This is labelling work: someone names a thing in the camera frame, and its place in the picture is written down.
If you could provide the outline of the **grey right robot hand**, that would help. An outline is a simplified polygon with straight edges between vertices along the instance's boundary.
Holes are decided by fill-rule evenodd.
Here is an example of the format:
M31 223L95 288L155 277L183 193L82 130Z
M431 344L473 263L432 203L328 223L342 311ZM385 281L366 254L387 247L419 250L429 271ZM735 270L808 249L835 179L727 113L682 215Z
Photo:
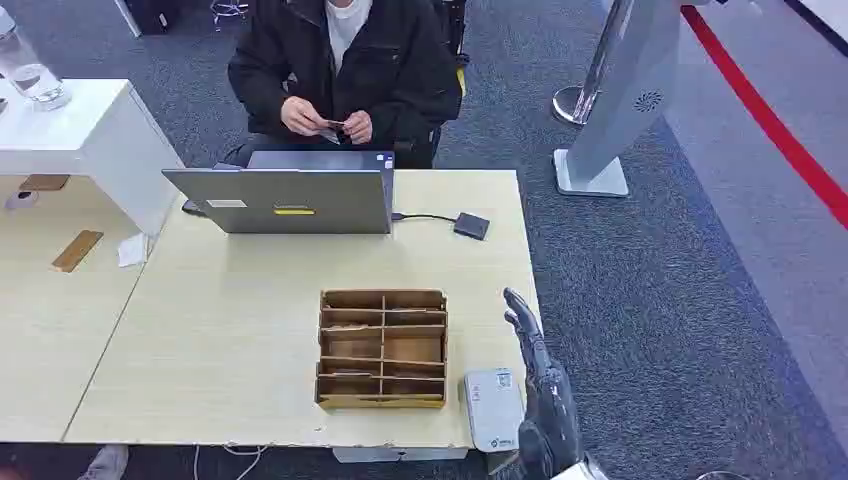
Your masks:
M504 318L513 326L526 367L527 406L518 427L522 470L526 479L552 479L585 460L572 387L524 298L509 287L503 297Z

